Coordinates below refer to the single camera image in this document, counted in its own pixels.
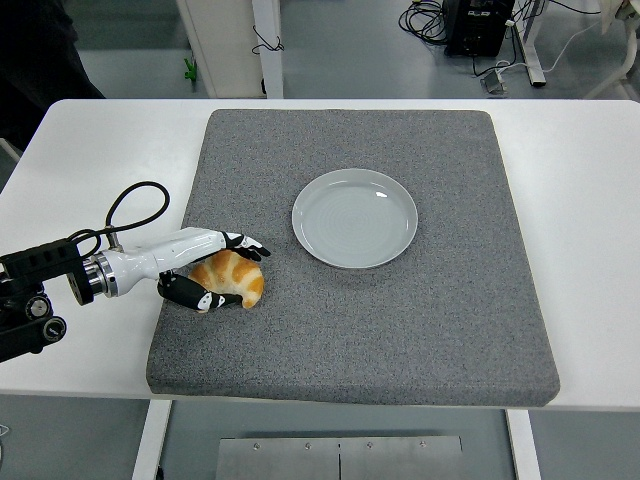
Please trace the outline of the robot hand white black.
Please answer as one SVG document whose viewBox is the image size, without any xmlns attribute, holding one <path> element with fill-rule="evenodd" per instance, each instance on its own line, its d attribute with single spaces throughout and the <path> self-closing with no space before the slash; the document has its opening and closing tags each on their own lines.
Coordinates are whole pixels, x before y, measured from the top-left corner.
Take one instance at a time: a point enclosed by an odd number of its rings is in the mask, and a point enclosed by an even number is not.
<svg viewBox="0 0 640 480">
<path fill-rule="evenodd" d="M 94 255 L 93 260 L 103 277 L 103 293 L 109 298 L 125 295 L 138 282 L 149 279 L 158 282 L 158 292 L 163 298 L 207 312 L 237 304 L 241 296 L 218 294 L 178 274 L 177 270 L 224 250 L 256 261 L 270 255 L 261 243 L 246 235 L 188 227 L 130 252 L 105 250 Z"/>
</svg>

